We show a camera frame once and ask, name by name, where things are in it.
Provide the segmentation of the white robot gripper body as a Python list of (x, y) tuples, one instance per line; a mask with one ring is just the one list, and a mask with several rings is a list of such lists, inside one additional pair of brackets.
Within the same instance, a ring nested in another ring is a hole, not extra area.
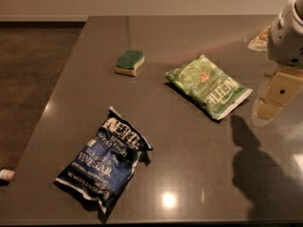
[(290, 0), (272, 22), (267, 51), (276, 63), (303, 66), (303, 0)]

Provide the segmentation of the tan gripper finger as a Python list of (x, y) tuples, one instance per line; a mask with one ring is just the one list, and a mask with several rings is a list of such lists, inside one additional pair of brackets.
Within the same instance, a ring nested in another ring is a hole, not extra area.
[(248, 44), (248, 48), (258, 52), (266, 51), (270, 28), (270, 26), (264, 28), (260, 34)]
[(263, 76), (252, 106), (251, 120), (257, 127), (272, 122), (303, 89), (303, 69), (278, 65)]

